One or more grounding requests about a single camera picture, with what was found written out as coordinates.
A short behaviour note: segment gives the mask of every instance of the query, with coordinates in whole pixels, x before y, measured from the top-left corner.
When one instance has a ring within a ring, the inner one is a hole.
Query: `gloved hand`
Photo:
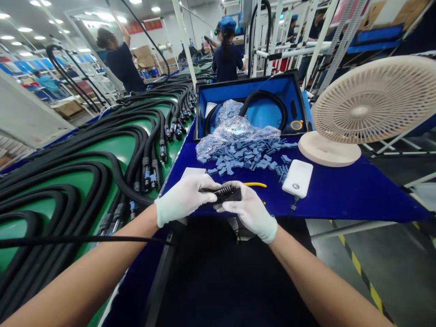
[[[175,184],[163,197],[154,201],[158,213],[158,226],[188,216],[207,202],[216,202],[211,192],[199,192],[201,188],[217,190],[222,186],[207,174],[187,176]]]
[[[229,211],[238,214],[244,226],[260,237],[266,244],[274,241],[277,232],[277,221],[272,217],[256,192],[242,182],[231,181],[224,186],[234,186],[241,189],[241,201],[227,201],[214,205],[217,212]]]

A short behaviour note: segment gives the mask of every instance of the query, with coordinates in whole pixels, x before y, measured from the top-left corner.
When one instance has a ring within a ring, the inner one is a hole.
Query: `woman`
[[[105,28],[100,28],[97,32],[97,45],[107,50],[106,65],[116,78],[123,82],[128,94],[132,91],[145,92],[147,88],[135,68],[132,54],[129,50],[130,35],[118,21],[117,15],[112,12],[112,16],[123,33],[124,42],[118,45],[118,40],[112,32]]]
[[[245,70],[245,63],[236,46],[232,44],[236,29],[234,19],[224,17],[219,22],[219,26],[221,46],[213,55],[212,69],[217,72],[218,82],[226,82],[238,79],[237,68]]]

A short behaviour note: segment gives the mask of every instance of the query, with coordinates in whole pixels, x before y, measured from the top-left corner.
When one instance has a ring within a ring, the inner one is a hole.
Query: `white power bank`
[[[305,198],[309,189],[313,165],[300,160],[293,160],[287,173],[282,190],[300,198]]]

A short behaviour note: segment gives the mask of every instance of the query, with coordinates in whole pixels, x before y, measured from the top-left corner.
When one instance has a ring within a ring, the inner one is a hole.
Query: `yellow black hazard stripe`
[[[332,226],[336,229],[337,225],[336,225],[335,221],[334,220],[330,220],[330,222],[332,223]],[[378,295],[378,293],[377,293],[376,289],[374,288],[373,284],[369,281],[369,278],[368,278],[367,274],[362,269],[362,265],[360,264],[359,260],[357,259],[356,255],[354,254],[354,252],[351,250],[350,245],[346,242],[345,237],[343,235],[339,235],[338,237],[341,240],[343,246],[345,247],[345,249],[346,249],[346,251],[348,253],[348,256],[353,261],[354,267],[356,268],[356,270],[359,273],[359,275],[362,277],[363,282],[365,283],[365,285],[367,286],[369,292],[371,293],[371,297],[374,300],[374,303],[376,304],[377,308],[380,310],[381,313],[383,313],[383,315],[390,322],[392,322],[394,324],[394,321],[392,320],[392,318],[389,315],[389,313],[387,313],[386,308],[383,305],[383,302],[382,302],[382,299],[380,298],[380,295]]]

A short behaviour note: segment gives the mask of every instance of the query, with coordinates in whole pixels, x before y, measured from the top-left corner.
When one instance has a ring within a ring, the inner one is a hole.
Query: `plastic bag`
[[[277,139],[280,133],[280,130],[273,126],[262,129],[254,127],[247,118],[236,115],[222,121],[212,134],[202,138],[195,147],[197,159],[209,160],[217,151],[232,142]]]
[[[223,121],[228,118],[239,115],[241,108],[244,104],[235,100],[227,100],[223,103],[222,107],[218,111],[218,115],[215,119],[215,127],[218,127]]]

